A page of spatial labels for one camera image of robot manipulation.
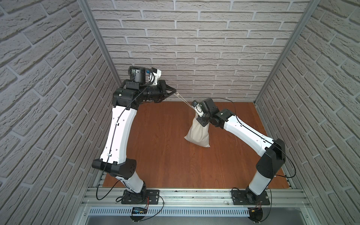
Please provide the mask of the cream cloth drawstring bag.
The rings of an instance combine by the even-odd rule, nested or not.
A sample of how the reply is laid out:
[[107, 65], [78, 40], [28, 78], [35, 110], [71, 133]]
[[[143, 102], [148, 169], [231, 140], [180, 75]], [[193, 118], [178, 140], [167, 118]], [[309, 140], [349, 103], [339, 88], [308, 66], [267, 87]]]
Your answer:
[[[193, 108], [190, 103], [188, 103], [185, 98], [183, 98], [178, 92], [175, 93], [175, 96], [178, 97], [181, 101], [183, 101], [185, 104], [187, 104], [189, 107]], [[210, 137], [209, 137], [209, 125], [206, 127], [203, 127], [200, 125], [200, 123], [197, 121], [197, 113], [192, 121], [192, 125], [187, 133], [187, 135], [184, 137], [185, 140], [187, 140], [190, 143], [196, 144], [198, 146], [204, 147], [204, 148], [210, 148]]]

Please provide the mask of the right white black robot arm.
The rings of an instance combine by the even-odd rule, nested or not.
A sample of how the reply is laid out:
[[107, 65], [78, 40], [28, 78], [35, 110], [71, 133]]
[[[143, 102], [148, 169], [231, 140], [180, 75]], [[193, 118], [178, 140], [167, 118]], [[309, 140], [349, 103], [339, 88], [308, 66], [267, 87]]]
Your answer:
[[210, 123], [234, 134], [260, 156], [256, 164], [256, 174], [246, 188], [249, 196], [260, 196], [286, 162], [284, 141], [261, 134], [239, 119], [235, 112], [228, 109], [219, 110], [211, 98], [201, 102], [193, 101], [191, 105], [198, 114], [197, 121], [202, 126]]

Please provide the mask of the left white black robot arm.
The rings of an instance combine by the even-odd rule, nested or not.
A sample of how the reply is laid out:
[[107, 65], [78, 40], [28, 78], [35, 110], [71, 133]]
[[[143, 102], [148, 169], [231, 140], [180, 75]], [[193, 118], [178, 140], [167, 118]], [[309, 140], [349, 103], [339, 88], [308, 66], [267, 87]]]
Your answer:
[[111, 125], [106, 145], [92, 167], [121, 181], [130, 193], [142, 195], [146, 189], [136, 173], [137, 162], [127, 158], [127, 144], [132, 123], [143, 102], [160, 103], [176, 93], [166, 84], [157, 68], [131, 66], [129, 79], [124, 80], [112, 97]]

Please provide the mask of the right small electronics board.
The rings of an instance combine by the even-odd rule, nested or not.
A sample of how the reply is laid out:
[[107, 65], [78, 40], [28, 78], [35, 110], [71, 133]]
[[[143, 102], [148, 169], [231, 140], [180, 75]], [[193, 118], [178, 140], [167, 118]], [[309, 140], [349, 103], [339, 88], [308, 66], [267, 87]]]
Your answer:
[[263, 219], [263, 209], [262, 208], [248, 208], [249, 219], [253, 223], [259, 223]]

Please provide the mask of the small electronics board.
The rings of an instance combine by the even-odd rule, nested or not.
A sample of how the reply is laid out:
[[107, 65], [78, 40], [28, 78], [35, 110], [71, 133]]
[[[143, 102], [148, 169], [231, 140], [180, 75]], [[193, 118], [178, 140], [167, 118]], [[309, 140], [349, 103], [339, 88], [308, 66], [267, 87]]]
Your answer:
[[259, 223], [263, 219], [263, 209], [262, 208], [248, 208], [249, 219], [253, 223]]
[[148, 208], [143, 207], [133, 207], [131, 215], [146, 215], [148, 213]]

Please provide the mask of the left small electronics board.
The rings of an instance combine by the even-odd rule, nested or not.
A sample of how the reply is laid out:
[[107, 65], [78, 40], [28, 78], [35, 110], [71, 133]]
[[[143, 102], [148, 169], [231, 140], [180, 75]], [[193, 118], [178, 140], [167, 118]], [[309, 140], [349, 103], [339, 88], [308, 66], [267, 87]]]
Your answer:
[[148, 213], [148, 208], [143, 207], [133, 207], [131, 215], [146, 215]]

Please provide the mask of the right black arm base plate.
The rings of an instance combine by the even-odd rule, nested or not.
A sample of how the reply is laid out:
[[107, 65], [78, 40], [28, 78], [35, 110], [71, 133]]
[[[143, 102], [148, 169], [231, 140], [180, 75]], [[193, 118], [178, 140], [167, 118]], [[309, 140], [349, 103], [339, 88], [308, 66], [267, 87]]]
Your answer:
[[231, 191], [232, 202], [234, 205], [271, 205], [270, 198], [266, 191], [263, 191], [260, 195], [252, 193], [250, 190], [232, 190]]

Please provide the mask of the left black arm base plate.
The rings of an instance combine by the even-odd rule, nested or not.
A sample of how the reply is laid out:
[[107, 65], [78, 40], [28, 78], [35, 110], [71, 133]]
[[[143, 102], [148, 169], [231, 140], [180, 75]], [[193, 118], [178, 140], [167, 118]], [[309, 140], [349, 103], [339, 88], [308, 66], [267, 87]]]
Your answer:
[[121, 204], [154, 204], [157, 205], [159, 201], [159, 189], [147, 189], [141, 193], [132, 193], [127, 190], [121, 198]]

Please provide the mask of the left aluminium corner post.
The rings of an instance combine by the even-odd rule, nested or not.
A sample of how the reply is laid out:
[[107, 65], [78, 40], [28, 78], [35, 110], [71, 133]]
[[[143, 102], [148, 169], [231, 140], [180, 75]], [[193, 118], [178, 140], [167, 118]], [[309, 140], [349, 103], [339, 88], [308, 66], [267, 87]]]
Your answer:
[[105, 62], [107, 63], [107, 66], [109, 67], [109, 70], [111, 72], [111, 75], [117, 85], [117, 88], [120, 88], [122, 81], [117, 73], [117, 69], [115, 67], [115, 64], [111, 58], [110, 52], [107, 48], [107, 45], [105, 43], [105, 40], [103, 36], [101, 35], [100, 29], [98, 27], [98, 24], [96, 22], [96, 19], [92, 13], [92, 10], [88, 4], [88, 1], [86, 0], [78, 0], [79, 6], [82, 10], [82, 13], [84, 14], [84, 17], [93, 33], [93, 36], [99, 46], [99, 49], [105, 59]]

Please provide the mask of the aluminium corner post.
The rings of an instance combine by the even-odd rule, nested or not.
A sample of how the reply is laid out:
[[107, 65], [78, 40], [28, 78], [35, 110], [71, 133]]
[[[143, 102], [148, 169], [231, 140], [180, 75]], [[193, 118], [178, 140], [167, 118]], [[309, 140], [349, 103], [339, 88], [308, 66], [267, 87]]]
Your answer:
[[105, 40], [103, 36], [101, 35], [100, 29], [98, 27], [98, 24], [96, 22], [96, 19], [92, 13], [92, 10], [88, 4], [88, 1], [86, 0], [78, 0], [79, 6], [82, 10], [82, 13], [84, 14], [84, 17], [93, 33], [93, 36], [99, 46], [99, 49], [105, 59], [105, 62], [107, 63], [107, 66], [109, 67], [109, 70], [111, 72], [111, 75], [117, 85], [117, 88], [120, 88], [122, 81], [117, 73], [117, 69], [115, 67], [115, 64], [111, 58], [110, 52], [107, 48], [107, 45], [105, 43]]
[[282, 65], [284, 59], [288, 56], [290, 51], [292, 50], [294, 44], [298, 40], [300, 34], [302, 33], [303, 29], [307, 25], [309, 19], [315, 12], [316, 8], [318, 7], [320, 3], [320, 0], [312, 0], [309, 1], [307, 7], [305, 8], [304, 13], [302, 14], [300, 20], [298, 21], [297, 25], [295, 26], [292, 34], [290, 35], [284, 49], [282, 50], [279, 58], [277, 59], [275, 65], [273, 66], [272, 70], [270, 71], [265, 83], [263, 84], [258, 96], [256, 97], [254, 101], [254, 105], [257, 106], [259, 101], [261, 100], [262, 96], [264, 95], [266, 89], [270, 85], [270, 82], [272, 81], [273, 77], [276, 75], [276, 72]]

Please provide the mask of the aluminium front rail frame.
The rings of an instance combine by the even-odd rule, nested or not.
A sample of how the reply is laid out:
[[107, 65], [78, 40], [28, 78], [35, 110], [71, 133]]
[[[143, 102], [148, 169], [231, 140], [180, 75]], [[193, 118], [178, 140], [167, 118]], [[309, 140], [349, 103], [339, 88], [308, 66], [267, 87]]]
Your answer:
[[[154, 204], [121, 204], [124, 188], [90, 187], [86, 190], [74, 225], [84, 225], [90, 216], [126, 216], [159, 218], [161, 216], [186, 217], [249, 217], [248, 208], [262, 208], [263, 218], [270, 221], [276, 210], [295, 209], [300, 221], [318, 225], [308, 198], [301, 189], [268, 189], [271, 205], [234, 205], [234, 189], [158, 188], [159, 201]], [[133, 207], [148, 208], [146, 215], [131, 215]]]

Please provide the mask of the right aluminium corner post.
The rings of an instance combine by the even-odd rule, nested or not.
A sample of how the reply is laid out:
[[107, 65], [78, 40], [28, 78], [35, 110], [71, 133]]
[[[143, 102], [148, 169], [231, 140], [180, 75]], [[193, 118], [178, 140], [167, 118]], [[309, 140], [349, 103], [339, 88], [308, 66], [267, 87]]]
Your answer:
[[315, 12], [316, 8], [318, 7], [320, 3], [320, 0], [312, 0], [309, 1], [307, 7], [305, 8], [304, 13], [302, 14], [300, 20], [298, 21], [297, 25], [295, 26], [292, 34], [290, 35], [284, 49], [282, 50], [279, 58], [277, 59], [275, 65], [273, 66], [272, 70], [270, 71], [265, 83], [263, 84], [258, 96], [256, 97], [254, 101], [254, 105], [257, 106], [259, 101], [261, 100], [262, 96], [264, 95], [266, 89], [270, 85], [270, 82], [272, 81], [273, 77], [276, 75], [276, 72], [282, 65], [284, 59], [288, 56], [290, 51], [292, 50], [294, 44], [298, 40], [300, 34], [302, 33], [303, 29], [307, 25], [309, 19]]

